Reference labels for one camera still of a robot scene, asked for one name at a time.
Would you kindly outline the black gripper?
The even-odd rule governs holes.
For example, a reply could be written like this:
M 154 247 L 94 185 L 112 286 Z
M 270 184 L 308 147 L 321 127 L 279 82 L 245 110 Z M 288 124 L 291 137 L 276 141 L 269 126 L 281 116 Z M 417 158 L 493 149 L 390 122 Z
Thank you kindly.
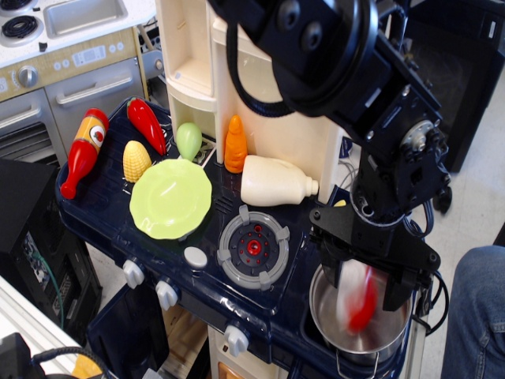
M 339 287 L 343 263 L 351 259 L 386 272 L 385 311 L 398 310 L 410 299 L 417 277 L 429 276 L 440 267 L 439 254 L 412 236 L 401 222 L 372 225 L 352 205 L 314 208 L 309 218 L 328 283 Z

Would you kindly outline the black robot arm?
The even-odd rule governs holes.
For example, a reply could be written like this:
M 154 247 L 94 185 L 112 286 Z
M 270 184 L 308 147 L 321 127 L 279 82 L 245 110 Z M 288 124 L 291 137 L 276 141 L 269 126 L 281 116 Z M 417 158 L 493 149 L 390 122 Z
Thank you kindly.
M 403 58 L 383 23 L 404 17 L 393 1 L 213 1 L 226 22 L 226 58 L 242 102 L 265 117 L 298 112 L 324 116 L 361 147 L 350 203 L 310 214 L 312 236 L 333 284 L 344 261 L 387 273 L 383 309 L 429 287 L 439 255 L 403 221 L 450 183 L 447 145 L 438 130 L 440 105 Z M 281 95 L 261 103 L 238 76 L 238 34 L 244 32 L 272 63 Z

